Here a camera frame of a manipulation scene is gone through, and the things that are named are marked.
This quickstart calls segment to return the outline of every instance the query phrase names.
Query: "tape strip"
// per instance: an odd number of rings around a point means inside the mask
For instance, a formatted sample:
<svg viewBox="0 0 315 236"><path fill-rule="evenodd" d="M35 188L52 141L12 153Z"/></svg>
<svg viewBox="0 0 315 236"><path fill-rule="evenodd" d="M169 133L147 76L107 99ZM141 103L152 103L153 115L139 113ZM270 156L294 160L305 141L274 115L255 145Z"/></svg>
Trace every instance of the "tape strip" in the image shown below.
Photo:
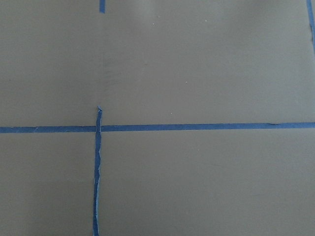
<svg viewBox="0 0 315 236"><path fill-rule="evenodd" d="M312 8L312 0L306 0L307 4L307 10L309 13L309 21L310 21L310 26L311 26L311 31L312 31L312 41L313 41L313 50L315 54L315 23L314 23L314 14L313 14L313 8Z"/></svg>
<svg viewBox="0 0 315 236"><path fill-rule="evenodd" d="M102 132L167 131L167 130L216 130L216 129L307 129L315 128L315 122L302 123L222 123L222 124L140 124L103 125ZM78 133L96 132L97 126L39 126L0 127L0 133Z"/></svg>
<svg viewBox="0 0 315 236"><path fill-rule="evenodd" d="M96 119L95 132L95 168L94 168L94 205L93 205L93 236L99 236L98 233L98 189L100 177L100 163L101 163L101 123L102 123L102 109L98 107L98 114Z"/></svg>
<svg viewBox="0 0 315 236"><path fill-rule="evenodd" d="M105 13L105 0L99 0L99 11Z"/></svg>

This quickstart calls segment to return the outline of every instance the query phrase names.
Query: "blue tape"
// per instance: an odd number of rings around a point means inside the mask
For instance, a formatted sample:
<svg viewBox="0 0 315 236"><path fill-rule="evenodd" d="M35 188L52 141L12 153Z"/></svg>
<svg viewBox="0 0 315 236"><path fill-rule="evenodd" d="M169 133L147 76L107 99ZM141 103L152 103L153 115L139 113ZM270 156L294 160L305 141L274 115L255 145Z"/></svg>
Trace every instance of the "blue tape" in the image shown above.
<svg viewBox="0 0 315 236"><path fill-rule="evenodd" d="M307 4L307 10L309 13L309 21L310 21L310 26L311 26L311 31L312 31L312 41L313 41L313 50L315 54L315 23L314 23L314 14L313 14L313 8L312 8L312 0L306 0Z"/></svg>
<svg viewBox="0 0 315 236"><path fill-rule="evenodd" d="M315 122L302 123L222 123L222 124L140 124L103 125L102 132L166 131L166 130L216 130L216 129L307 129L315 128ZM70 133L96 132L97 126L39 126L0 127L0 133Z"/></svg>
<svg viewBox="0 0 315 236"><path fill-rule="evenodd" d="M98 107L98 114L96 119L95 131L95 168L94 168L94 205L93 205L93 236L99 236L98 233L98 189L100 176L100 150L101 150L101 123L102 123L102 109Z"/></svg>
<svg viewBox="0 0 315 236"><path fill-rule="evenodd" d="M105 0L99 0L99 11L105 13Z"/></svg>

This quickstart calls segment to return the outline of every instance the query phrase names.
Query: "cardboard surface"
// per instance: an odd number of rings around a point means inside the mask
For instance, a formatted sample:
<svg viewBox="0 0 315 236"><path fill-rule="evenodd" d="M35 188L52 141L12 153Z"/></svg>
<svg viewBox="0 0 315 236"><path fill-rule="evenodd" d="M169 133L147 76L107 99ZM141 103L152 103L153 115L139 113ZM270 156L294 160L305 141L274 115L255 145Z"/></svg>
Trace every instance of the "cardboard surface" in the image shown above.
<svg viewBox="0 0 315 236"><path fill-rule="evenodd" d="M105 133L100 234L314 235L314 138L314 129Z"/></svg>
<svg viewBox="0 0 315 236"><path fill-rule="evenodd" d="M0 135L0 235L92 235L94 134Z"/></svg>
<svg viewBox="0 0 315 236"><path fill-rule="evenodd" d="M2 1L0 126L315 120L304 0Z"/></svg>

